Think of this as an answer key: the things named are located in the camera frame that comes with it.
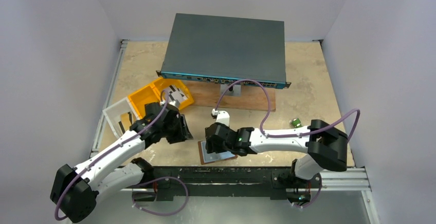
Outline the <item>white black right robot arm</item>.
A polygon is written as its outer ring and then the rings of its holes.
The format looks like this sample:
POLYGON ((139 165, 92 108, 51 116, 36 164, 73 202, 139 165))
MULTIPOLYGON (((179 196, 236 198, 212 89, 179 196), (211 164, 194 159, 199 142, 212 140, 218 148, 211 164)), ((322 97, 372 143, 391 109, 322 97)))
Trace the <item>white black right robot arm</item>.
POLYGON ((322 120, 294 129, 264 130, 242 127, 232 130, 215 122, 205 129, 207 153, 230 152, 238 156, 270 151, 304 153, 293 165, 297 178, 310 180, 322 170, 347 169, 348 135, 322 120))

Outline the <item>brown leather card holder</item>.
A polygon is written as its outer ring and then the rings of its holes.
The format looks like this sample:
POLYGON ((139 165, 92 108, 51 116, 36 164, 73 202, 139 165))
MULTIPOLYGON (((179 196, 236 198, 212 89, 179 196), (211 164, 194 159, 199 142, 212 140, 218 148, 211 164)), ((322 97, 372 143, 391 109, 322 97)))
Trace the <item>brown leather card holder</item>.
POLYGON ((199 141, 198 142, 198 149, 199 149, 199 158, 200 158, 200 164, 211 164, 215 162, 225 161, 225 160, 232 160, 237 159, 237 155, 232 154, 231 152, 221 152, 221 153, 207 153, 206 150, 206 141, 199 141))

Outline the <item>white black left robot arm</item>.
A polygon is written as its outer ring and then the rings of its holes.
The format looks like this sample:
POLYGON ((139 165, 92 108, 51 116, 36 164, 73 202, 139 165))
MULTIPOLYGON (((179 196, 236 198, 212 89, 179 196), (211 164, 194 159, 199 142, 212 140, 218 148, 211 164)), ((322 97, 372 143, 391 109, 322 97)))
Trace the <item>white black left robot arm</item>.
POLYGON ((186 118, 167 102, 146 105, 147 115, 135 121, 113 144, 90 159, 72 167, 61 166, 55 175, 50 200, 56 204, 57 221, 69 219, 78 223, 85 219, 112 192, 128 186, 156 188, 160 180, 154 168, 144 159, 133 159, 122 169, 123 162, 165 138, 170 144, 192 139, 186 118))

